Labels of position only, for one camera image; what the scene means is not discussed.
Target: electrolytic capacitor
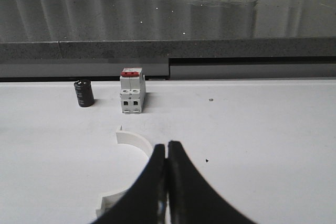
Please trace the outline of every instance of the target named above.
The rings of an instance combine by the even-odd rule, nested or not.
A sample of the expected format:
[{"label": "electrolytic capacitor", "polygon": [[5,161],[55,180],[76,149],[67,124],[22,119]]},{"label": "electrolytic capacitor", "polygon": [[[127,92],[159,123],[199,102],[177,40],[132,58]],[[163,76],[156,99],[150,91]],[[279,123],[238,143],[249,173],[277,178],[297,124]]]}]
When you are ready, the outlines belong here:
[{"label": "electrolytic capacitor", "polygon": [[76,81],[74,86],[79,106],[89,107],[95,103],[90,80]]}]

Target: red switch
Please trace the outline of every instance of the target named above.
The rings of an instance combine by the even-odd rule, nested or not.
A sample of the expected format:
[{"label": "red switch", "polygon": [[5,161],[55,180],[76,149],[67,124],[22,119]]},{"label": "red switch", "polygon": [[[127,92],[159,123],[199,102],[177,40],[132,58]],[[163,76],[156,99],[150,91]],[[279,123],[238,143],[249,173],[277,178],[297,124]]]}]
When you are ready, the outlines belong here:
[{"label": "red switch", "polygon": [[138,72],[121,72],[121,76],[123,77],[137,77],[139,76]]}]

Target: white table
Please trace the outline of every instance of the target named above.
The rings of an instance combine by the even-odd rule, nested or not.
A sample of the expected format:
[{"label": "white table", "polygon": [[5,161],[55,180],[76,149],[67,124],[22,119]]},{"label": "white table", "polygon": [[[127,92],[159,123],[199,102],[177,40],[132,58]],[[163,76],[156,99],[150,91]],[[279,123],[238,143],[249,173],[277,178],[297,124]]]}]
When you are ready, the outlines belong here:
[{"label": "white table", "polygon": [[118,125],[181,141],[258,223],[336,223],[336,80],[148,81],[144,113],[129,115],[119,82],[92,89],[80,108],[72,82],[0,83],[0,223],[93,221],[98,195],[147,162],[117,144]]}]

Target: circuit breaker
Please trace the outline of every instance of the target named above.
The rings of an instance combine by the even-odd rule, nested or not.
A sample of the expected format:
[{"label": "circuit breaker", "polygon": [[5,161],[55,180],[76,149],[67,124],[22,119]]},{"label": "circuit breaker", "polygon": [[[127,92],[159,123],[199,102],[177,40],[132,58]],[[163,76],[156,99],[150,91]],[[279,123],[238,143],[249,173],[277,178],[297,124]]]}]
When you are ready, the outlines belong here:
[{"label": "circuit breaker", "polygon": [[124,68],[120,74],[120,85],[122,112],[142,113],[146,96],[145,75],[142,68]]}]

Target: speckled granite surface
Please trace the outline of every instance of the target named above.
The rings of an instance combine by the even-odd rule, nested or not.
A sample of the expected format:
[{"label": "speckled granite surface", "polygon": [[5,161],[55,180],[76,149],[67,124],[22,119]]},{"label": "speckled granite surface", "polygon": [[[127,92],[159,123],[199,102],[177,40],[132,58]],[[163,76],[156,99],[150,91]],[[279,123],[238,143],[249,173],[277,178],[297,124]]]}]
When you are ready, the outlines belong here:
[{"label": "speckled granite surface", "polygon": [[336,56],[336,0],[0,1],[0,41],[0,68]]}]

